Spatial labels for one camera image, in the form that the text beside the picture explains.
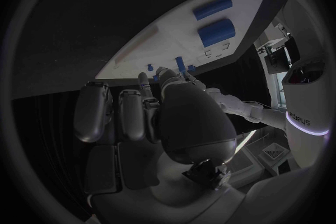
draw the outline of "wire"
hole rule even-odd
[[[272,107],[270,107],[269,105],[264,105],[264,104],[262,104],[262,103],[260,103],[260,102],[256,102],[257,104],[260,104],[260,105],[263,105],[263,106],[266,106],[266,107],[268,107],[268,108],[271,108],[272,110],[276,110],[276,109],[273,109]]]

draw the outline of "small blue part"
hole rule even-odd
[[[188,66],[188,71],[195,71],[196,67],[194,65]]]
[[[177,58],[176,58],[176,62],[177,62],[177,64],[178,64],[179,71],[180,71],[181,73],[184,73],[184,72],[185,72],[185,66],[184,66],[182,57],[177,57]]]
[[[154,68],[152,67],[152,64],[149,64],[148,65],[148,71],[153,71],[154,70]]]
[[[206,48],[220,41],[232,38],[236,35],[235,27],[228,18],[215,22],[198,30],[198,35]]]
[[[196,19],[199,21],[219,11],[232,7],[232,0],[216,0],[193,10]]]

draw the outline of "metal grate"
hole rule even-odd
[[[273,143],[267,148],[263,149],[263,151],[273,160],[275,160],[282,152],[284,152],[284,148],[276,143]]]

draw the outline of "white panel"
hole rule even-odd
[[[152,78],[159,66],[178,72],[175,60],[178,56],[183,58],[185,66],[193,64],[197,67],[233,54],[262,0],[232,0],[231,8],[197,21],[193,9],[212,1],[215,0],[189,0],[167,12],[125,44],[96,78],[137,78],[140,72]],[[197,30],[224,18],[232,21],[236,36],[204,48]],[[153,71],[147,70],[148,64],[152,64]]]

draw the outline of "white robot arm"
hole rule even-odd
[[[286,131],[286,115],[283,112],[272,109],[264,109],[257,102],[246,103],[232,95],[223,95],[217,88],[208,88],[206,93],[210,95],[225,113],[244,117],[246,120]]]

